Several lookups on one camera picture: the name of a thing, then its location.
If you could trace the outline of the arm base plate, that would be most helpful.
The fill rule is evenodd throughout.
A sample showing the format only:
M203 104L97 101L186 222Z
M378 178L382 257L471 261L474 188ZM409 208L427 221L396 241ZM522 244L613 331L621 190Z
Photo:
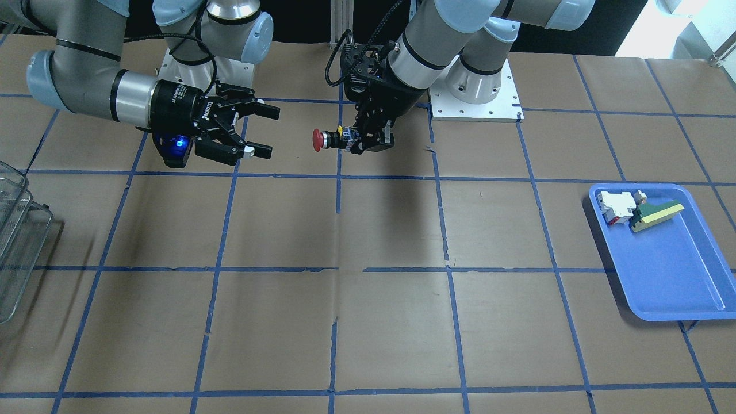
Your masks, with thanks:
M233 86L252 89L257 66L225 57L215 57L217 65L216 81ZM186 65L176 61L166 50L158 78L197 87L202 91L208 89L212 81L213 63L210 61L200 65Z
M517 87L508 60L486 76L457 64L445 68L430 88L431 112L438 121L523 121Z

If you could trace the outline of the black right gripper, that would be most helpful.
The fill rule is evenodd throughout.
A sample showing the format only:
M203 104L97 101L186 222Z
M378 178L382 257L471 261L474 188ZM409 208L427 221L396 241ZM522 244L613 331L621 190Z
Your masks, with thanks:
M206 96L197 87L160 79L152 93L149 125L152 133L176 133L192 138L195 154L234 167L242 158L271 159L273 147L245 141L231 129L244 116L279 120L281 108L266 104L249 87L216 83L216 93Z

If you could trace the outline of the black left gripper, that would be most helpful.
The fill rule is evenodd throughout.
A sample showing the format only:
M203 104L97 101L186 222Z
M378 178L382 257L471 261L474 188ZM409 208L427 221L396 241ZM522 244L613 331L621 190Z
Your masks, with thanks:
M350 153L384 151L395 145L391 128L426 93L426 89L405 86L396 79L348 78L346 96L356 103L356 121L352 126L361 138L350 140Z

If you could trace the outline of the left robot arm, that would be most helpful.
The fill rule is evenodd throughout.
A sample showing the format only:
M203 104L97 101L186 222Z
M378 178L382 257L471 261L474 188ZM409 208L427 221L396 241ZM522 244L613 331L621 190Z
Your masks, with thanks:
M453 97L471 105L494 100L501 73L521 24L544 29L578 29L594 8L592 1L418 1L415 13L395 40L376 38L396 2L379 21L366 44L345 29L332 52L340 57L340 78L355 103L352 126L312 135L316 151L329 148L352 154L394 147L392 128L445 74Z

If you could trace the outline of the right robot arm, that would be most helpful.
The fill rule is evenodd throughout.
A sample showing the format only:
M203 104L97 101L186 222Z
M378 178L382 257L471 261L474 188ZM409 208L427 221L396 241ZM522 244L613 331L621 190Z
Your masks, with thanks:
M191 153L231 166L271 158L270 146L247 141L236 124L250 115L279 118L243 74L265 59L273 17L258 1L154 1L152 12L160 29L154 37L169 54L156 76L121 67L128 1L2 2L3 22L56 40L27 67L37 101L147 131L170 168L184 167Z

